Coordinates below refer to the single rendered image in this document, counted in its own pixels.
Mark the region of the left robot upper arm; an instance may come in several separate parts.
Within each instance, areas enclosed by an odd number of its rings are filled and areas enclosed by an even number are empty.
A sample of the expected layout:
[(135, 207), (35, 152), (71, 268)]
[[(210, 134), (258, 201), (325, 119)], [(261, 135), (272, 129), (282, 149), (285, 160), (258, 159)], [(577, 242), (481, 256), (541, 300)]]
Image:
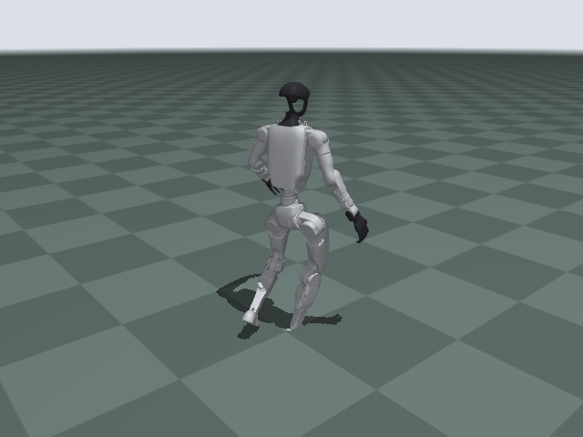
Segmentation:
[(252, 146), (251, 155), (248, 159), (249, 165), (256, 170), (263, 168), (265, 164), (262, 155), (267, 149), (267, 136), (270, 126), (271, 125), (260, 127), (257, 130), (257, 137)]

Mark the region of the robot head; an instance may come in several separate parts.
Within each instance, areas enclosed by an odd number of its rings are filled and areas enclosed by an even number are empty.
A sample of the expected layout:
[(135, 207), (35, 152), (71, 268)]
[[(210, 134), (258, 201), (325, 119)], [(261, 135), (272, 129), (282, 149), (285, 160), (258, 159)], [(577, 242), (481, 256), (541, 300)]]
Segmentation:
[[(280, 97), (286, 97), (287, 102), (289, 105), (290, 111), (286, 112), (285, 118), (279, 123), (278, 126), (285, 126), (285, 127), (292, 127), (292, 126), (299, 126), (300, 123), (298, 122), (299, 117), (301, 117), (307, 108), (308, 98), (310, 96), (309, 89), (301, 83), (298, 82), (290, 82), (285, 84), (279, 93)], [(292, 103), (297, 102), (298, 99), (302, 99), (304, 101), (303, 109), (301, 112), (295, 112), (293, 109)]]

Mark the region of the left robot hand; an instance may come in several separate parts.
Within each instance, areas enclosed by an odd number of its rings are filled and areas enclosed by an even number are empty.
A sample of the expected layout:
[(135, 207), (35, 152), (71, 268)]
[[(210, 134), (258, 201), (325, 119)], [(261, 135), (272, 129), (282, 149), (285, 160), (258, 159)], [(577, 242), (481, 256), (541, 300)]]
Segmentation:
[[(269, 180), (268, 182), (266, 182), (264, 179), (263, 181), (266, 183), (266, 186), (271, 190), (271, 192), (277, 196), (277, 194), (274, 192), (274, 190), (271, 188), (271, 180)], [(273, 187), (275, 190), (277, 190), (279, 193), (281, 193), (276, 187)], [(281, 190), (284, 190), (283, 188), (281, 188)]]

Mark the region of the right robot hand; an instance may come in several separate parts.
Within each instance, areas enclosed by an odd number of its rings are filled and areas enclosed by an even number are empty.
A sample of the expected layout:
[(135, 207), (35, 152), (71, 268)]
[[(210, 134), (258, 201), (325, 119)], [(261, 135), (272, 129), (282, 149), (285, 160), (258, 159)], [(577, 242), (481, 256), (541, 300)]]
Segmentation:
[(361, 216), (359, 210), (358, 210), (357, 214), (355, 215), (355, 217), (349, 211), (346, 211), (345, 215), (350, 221), (353, 222), (354, 228), (359, 236), (359, 240), (356, 241), (356, 243), (360, 243), (361, 241), (363, 241), (366, 238), (367, 233), (369, 232), (369, 229), (366, 226), (367, 220)]

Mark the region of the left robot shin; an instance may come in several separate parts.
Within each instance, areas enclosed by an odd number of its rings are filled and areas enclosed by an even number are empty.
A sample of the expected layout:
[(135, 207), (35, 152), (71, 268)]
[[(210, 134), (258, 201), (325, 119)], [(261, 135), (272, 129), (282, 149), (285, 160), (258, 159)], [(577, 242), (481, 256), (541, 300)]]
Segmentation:
[(266, 297), (269, 296), (269, 294), (271, 293), (271, 290), (278, 278), (278, 274), (275, 271), (271, 271), (269, 270), (269, 266), (271, 263), (271, 259), (272, 256), (269, 257), (266, 267), (264, 268), (264, 270), (261, 273), (258, 285), (257, 285), (257, 289), (256, 289), (256, 294), (255, 297), (253, 299), (253, 302), (251, 304), (251, 307), (249, 310), (254, 310), (254, 313), (257, 315), (261, 304), (263, 303), (263, 301), (265, 300)]

